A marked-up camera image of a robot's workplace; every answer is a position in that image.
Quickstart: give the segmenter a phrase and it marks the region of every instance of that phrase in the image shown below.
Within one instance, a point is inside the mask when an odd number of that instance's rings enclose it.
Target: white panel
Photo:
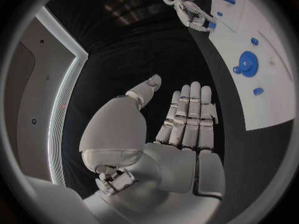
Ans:
[[[246,130],[273,126],[295,117],[295,93],[287,53],[276,34],[275,27],[267,21],[258,7],[250,0],[232,6],[244,6],[243,15],[236,11],[238,30],[234,23],[226,21],[228,14],[234,19],[228,7],[219,0],[212,0],[212,15],[217,19],[216,29],[210,33],[210,40],[222,56],[237,87],[242,103]],[[222,18],[216,14],[223,13]],[[258,39],[253,45],[251,38]],[[244,51],[251,51],[258,57],[259,69],[254,77],[235,74],[233,68],[239,65]],[[263,88],[264,92],[255,96],[253,89]]]

